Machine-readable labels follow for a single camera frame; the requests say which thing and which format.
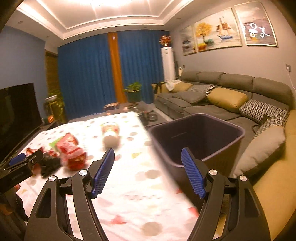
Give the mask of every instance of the person's hand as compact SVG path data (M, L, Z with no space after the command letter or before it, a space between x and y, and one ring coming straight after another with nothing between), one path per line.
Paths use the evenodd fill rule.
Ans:
M20 189L20 184L17 184L17 185L15 186L15 191L17 192L19 189Z
M14 186L14 188L15 188L15 191L17 192L20 189L20 184L17 184L16 186ZM11 208L10 205L0 203L0 211L5 216L9 216L13 212L13 209Z

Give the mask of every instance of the polka dot tablecloth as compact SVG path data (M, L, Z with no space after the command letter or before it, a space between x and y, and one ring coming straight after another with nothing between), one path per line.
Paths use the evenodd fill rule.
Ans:
M120 146L114 150L115 162L103 192L92 200L108 239L187 240L198 213L162 167L147 131L134 112L65 124L40 133L27 147L49 149L49 143L70 132L87 151L88 168L105 153L101 124L108 121L120 127ZM65 167L55 173L58 178L74 174ZM28 216L45 182L46 179L34 176L20 184L18 194ZM74 236L82 239L72 196L67 195L67 203Z

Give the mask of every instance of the cable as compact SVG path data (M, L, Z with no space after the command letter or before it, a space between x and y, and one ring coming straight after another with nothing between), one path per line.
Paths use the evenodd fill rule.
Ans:
M288 76L289 76L290 82L291 82L291 84L292 84L292 87L293 87L293 89L295 90L295 93L296 93L296 89L295 89L295 87L294 87L294 85L293 85L293 82L292 82L292 80L291 80L290 72L288 72Z

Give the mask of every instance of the framed painting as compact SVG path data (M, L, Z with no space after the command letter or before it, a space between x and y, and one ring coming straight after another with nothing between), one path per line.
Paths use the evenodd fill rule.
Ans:
M278 46L271 22L261 2L242 3L234 8L246 45Z
M232 8L214 13L194 24L199 52L242 46Z
M196 53L195 37L193 32L193 26L190 25L180 31L182 40L183 55L189 55Z

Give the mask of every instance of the trash bin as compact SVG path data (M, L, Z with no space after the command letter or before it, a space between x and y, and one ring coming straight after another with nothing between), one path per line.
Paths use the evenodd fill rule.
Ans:
M193 190L182 165L182 149L189 147L195 158L228 177L245 130L207 114L194 114L152 127L149 133L163 164L188 196L184 189L190 195Z

